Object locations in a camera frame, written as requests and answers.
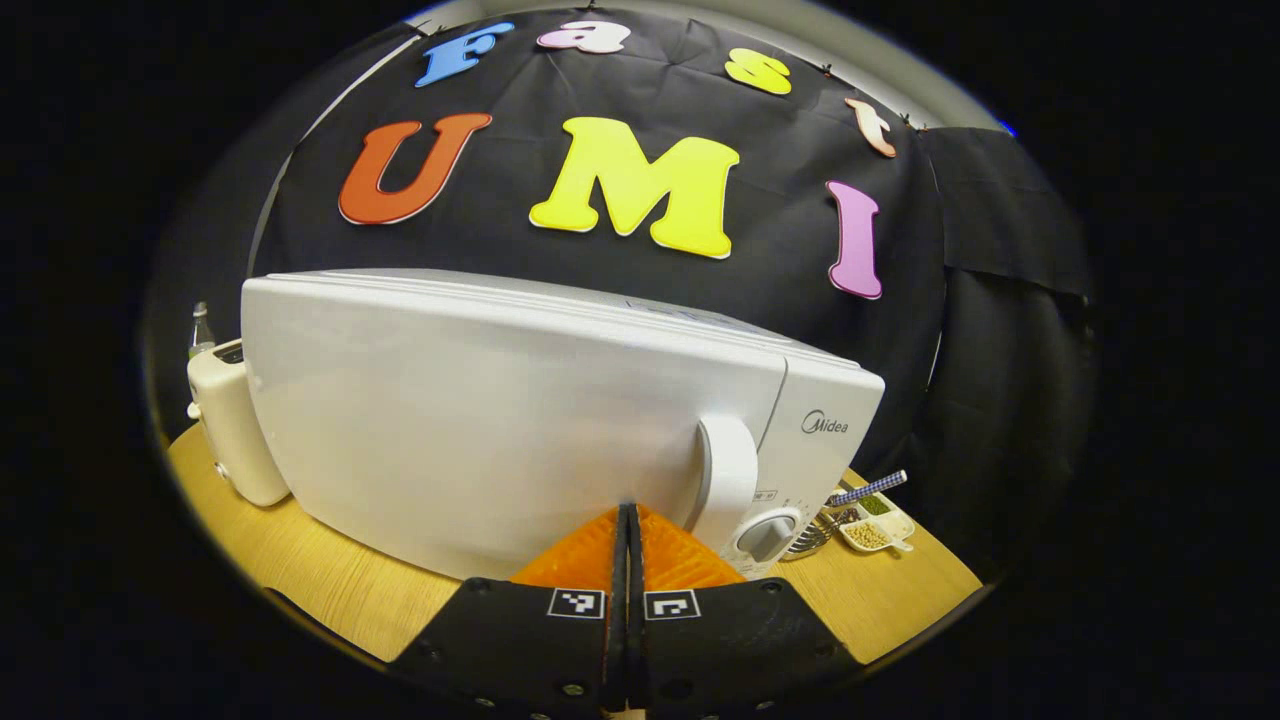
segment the black fabric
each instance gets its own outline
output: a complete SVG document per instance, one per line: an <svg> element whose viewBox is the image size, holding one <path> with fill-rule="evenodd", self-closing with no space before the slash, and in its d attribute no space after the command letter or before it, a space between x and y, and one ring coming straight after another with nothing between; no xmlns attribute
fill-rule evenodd
<svg viewBox="0 0 1280 720"><path fill-rule="evenodd" d="M998 579L1075 475L1097 382L1079 297L950 270L938 366L895 489L983 580Z"/></svg>
<svg viewBox="0 0 1280 720"><path fill-rule="evenodd" d="M1092 292L1079 220L1012 136L937 128L920 140L942 197L948 268Z"/></svg>
<svg viewBox="0 0 1280 720"><path fill-rule="evenodd" d="M284 159L352 81L416 35L410 26L387 28L319 68L229 147L174 209L156 246L142 325L156 420L165 436L174 438L191 425L186 346L195 304L209 304L209 324L219 341L239 337L239 290L253 227Z"/></svg>
<svg viewBox="0 0 1280 720"><path fill-rule="evenodd" d="M585 18L632 33L616 54L539 49L539 35ZM516 29L471 69L417 88L422 53L511 20ZM1074 218L1034 163L1002 133L916 132L897 114L820 69L754 38L689 20L621 10L550 10L488 18L422 38L303 132L352 79L412 37L392 28L316 73L234 147L182 210L157 261L148 315L152 372L169 434L186 425L184 334L196 300L210 302L221 340L239 334L239 287L253 227L293 151L253 273L420 266L486 273L621 292L740 318L856 360L886 393L851 466L876 478L905 468L899 503L993 579L1051 511L1071 477L1092 392L1089 292ZM730 79L730 49L782 59L792 92L773 96ZM895 159L859 132L846 97L890 124ZM355 225L338 210L340 187L372 129L404 120L404 141L383 187L416 176L431 126L457 113L493 123L463 149L440 196L390 225ZM730 258L712 260L655 245L649 225L630 237L600 211L586 233L536 228L570 146L562 123L604 117L627 123L650 161L684 137L733 147L724 231ZM838 215L828 181L877 202L876 273L883 295L833 287ZM937 357L934 368L934 357Z"/></svg>
<svg viewBox="0 0 1280 720"><path fill-rule="evenodd" d="M618 22L632 33L616 54L548 51L539 35L575 19ZM422 51L511 20L471 69L413 86ZM861 92L758 40L707 24L621 10L554 10L489 18L406 50L352 91L301 142L280 183L255 274L326 268L419 266L506 275L649 297L713 310L855 359L886 380L886 395L854 461L865 466L906 433L923 397L942 322L941 215L933 177L914 132ZM724 74L733 47L782 59L792 91L780 97ZM863 138L845 97L870 102L890 126L896 159ZM401 146L387 190L408 184L434 142L430 128L456 113L489 113L440 196L390 225L355 225L338 195L370 131L417 120ZM562 123L603 117L631 127L650 161L684 137L728 145L724 232L730 258L710 260L655 245L649 225L630 237L604 213L586 233L536 228L570 146ZM827 181L876 200L876 269L883 296L870 301L831 284L838 217Z"/></svg>

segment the microwave handle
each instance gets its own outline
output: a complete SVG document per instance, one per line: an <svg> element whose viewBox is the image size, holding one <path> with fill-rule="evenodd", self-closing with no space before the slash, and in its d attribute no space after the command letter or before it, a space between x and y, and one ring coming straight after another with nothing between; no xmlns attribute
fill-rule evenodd
<svg viewBox="0 0 1280 720"><path fill-rule="evenodd" d="M703 479L686 528L703 544L719 552L732 539L755 497L759 469L755 438L741 419L703 415L698 420L703 445Z"/></svg>

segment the microwave control knob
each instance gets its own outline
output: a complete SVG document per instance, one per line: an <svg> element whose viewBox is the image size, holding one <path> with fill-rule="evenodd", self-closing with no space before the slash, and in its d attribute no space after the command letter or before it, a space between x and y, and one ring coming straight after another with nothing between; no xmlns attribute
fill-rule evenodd
<svg viewBox="0 0 1280 720"><path fill-rule="evenodd" d="M764 562L787 544L795 529L796 523L791 518L769 518L748 528L737 539L737 548L756 562Z"/></svg>

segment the midea logo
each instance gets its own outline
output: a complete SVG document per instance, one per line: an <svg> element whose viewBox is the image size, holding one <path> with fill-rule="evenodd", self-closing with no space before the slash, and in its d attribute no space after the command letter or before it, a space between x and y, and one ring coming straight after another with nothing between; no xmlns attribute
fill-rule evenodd
<svg viewBox="0 0 1280 720"><path fill-rule="evenodd" d="M808 434L812 433L844 433L849 430L849 425L841 423L840 420L828 420L822 410L814 410L804 416L800 423L800 429Z"/></svg>

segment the red letter u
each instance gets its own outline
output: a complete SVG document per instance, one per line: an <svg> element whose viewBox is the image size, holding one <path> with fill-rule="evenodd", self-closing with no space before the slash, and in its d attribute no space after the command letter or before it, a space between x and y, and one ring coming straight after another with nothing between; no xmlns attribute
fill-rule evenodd
<svg viewBox="0 0 1280 720"><path fill-rule="evenodd" d="M471 133L490 122L493 117L484 113L442 118L435 123L435 132L440 136L435 138L417 179L399 192L383 191L383 173L404 138L422 129L422 123L392 123L370 132L338 196L342 217L357 225L380 225L407 220L421 213L448 182Z"/></svg>

